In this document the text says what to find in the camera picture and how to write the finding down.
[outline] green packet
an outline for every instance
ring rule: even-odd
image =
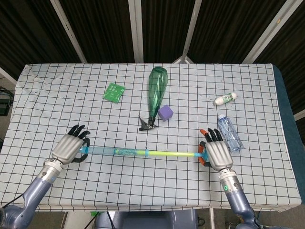
[[[124,90],[125,87],[117,85],[115,83],[110,83],[103,95],[103,98],[111,102],[118,103]]]

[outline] white cap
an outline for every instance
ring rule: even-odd
[[[224,117],[226,117],[226,115],[220,114],[220,115],[218,115],[218,120],[220,120],[220,119],[222,119],[222,118],[224,118]]]

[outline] black cable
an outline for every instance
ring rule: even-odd
[[[20,197],[22,197],[23,194],[20,194],[19,196],[17,196],[15,199],[13,199],[12,201],[10,201],[9,203],[7,203],[6,205],[3,206],[3,208],[6,208],[9,204],[11,204],[12,202],[14,202],[15,200],[19,199]]]
[[[87,227],[89,227],[89,225],[92,223],[92,221],[95,220],[95,218],[98,216],[99,212],[96,213],[96,215],[90,220],[90,222],[85,226],[84,229],[87,229]]]
[[[115,226],[114,226],[114,224],[113,224],[113,221],[112,221],[112,219],[111,219],[110,214],[109,214],[108,211],[107,211],[107,215],[108,215],[108,218],[109,218],[109,220],[110,220],[110,224],[111,224],[112,229],[115,229]]]

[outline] table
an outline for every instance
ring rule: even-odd
[[[164,67],[163,105],[173,117],[140,132],[148,118],[148,76]],[[126,88],[118,104],[103,100],[109,83]],[[229,92],[238,98],[221,106]],[[33,64],[16,85],[9,129],[0,154],[0,200],[25,191],[52,149],[76,124],[93,146],[195,152],[200,128],[217,128],[227,114],[245,149],[233,169],[254,209],[283,211],[301,204],[279,113],[271,64]],[[196,158],[89,155],[66,166],[39,210],[172,210],[228,208],[218,173]]]

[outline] plastic water bottle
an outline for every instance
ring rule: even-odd
[[[230,147],[230,151],[238,151],[244,148],[231,120],[227,116],[219,115],[218,125]]]

